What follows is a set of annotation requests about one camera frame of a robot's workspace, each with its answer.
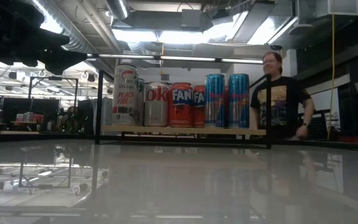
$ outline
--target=drink can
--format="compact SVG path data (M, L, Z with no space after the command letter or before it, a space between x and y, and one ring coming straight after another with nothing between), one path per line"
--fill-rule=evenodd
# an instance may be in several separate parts
M144 126L168 125L168 84L152 82L146 88Z
M193 127L193 88L190 83L174 83L169 92L169 126Z
M140 78L137 83L137 111L139 126L143 126L144 120L144 79Z
M229 77L229 128L249 128L249 77Z
M206 128L224 127L224 75L210 74L204 78Z
M204 85L194 87L194 127L203 128L205 118Z
M113 125L138 125L137 81L135 66L126 64L116 66L112 99Z

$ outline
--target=man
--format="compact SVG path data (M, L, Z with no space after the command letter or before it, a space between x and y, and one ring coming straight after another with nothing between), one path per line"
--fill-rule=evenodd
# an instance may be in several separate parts
M263 57L264 73L272 77L272 139L303 139L308 135L308 125L314 111L310 95L294 78L283 77L283 59L275 52ZM305 107L303 124L298 125L298 104ZM266 82L257 86L251 99L250 126L265 129Z

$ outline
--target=man's arm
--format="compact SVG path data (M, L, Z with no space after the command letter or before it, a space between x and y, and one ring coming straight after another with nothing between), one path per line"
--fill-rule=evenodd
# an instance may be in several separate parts
M302 101L303 107L305 107L305 118L303 122L306 124L310 124L311 118L314 113L314 103L312 98L308 98L307 100Z
M259 110L251 108L250 118L249 118L249 127L251 130L258 129L259 121Z

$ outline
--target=man's hand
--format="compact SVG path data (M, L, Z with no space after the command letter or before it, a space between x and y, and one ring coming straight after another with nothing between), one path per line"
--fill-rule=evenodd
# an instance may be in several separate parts
M305 125L300 126L296 131L296 136L300 139L308 137L308 127L306 127Z

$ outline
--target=ceiling pipe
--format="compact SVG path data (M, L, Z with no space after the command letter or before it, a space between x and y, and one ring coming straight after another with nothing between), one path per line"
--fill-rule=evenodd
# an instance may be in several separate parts
M88 0L83 0L83 4L89 10L89 12L93 15L93 17L96 19L96 21L99 23L99 25L102 27L102 30L109 37L109 39L112 42L112 44L114 44L114 46L117 48L117 51L122 52L122 49L120 47L120 44L119 44L118 40L116 39L116 37L112 33L111 29L107 28L107 26L104 25L103 19L100 17L99 13L96 12L96 9L94 8L94 6Z
M122 20L128 17L131 10L126 0L107 0L107 8L115 20Z
M67 35L70 37L70 42L64 45L64 48L67 50L72 50L75 52L82 53L98 53L97 50L92 46L92 44L84 37L84 35L77 29L77 27L72 23L72 21L67 18L67 16L60 10L60 8L55 4L52 0L22 0L27 4L33 5L38 11L44 14L46 11L48 15L50 15L58 24L63 28L63 35ZM109 74L114 74L114 68L110 66L105 60L95 61L85 61L85 63L93 66L98 70L104 70ZM113 78L109 78L106 76L106 80L108 82L113 82Z
M96 23L96 21L92 18L92 16L88 13L88 11L85 9L84 5L82 4L82 2L80 0L76 0L77 1L77 5L78 7L84 12L85 17L87 18L88 21L90 21L90 23L92 24L93 28L97 31L97 33L100 35L100 37L104 40L104 42L109 46L109 48L113 51L113 52L120 52L120 50L114 46L114 44L112 43L112 41L110 39L108 39L106 37L106 34L100 29L100 27L98 26L98 24Z

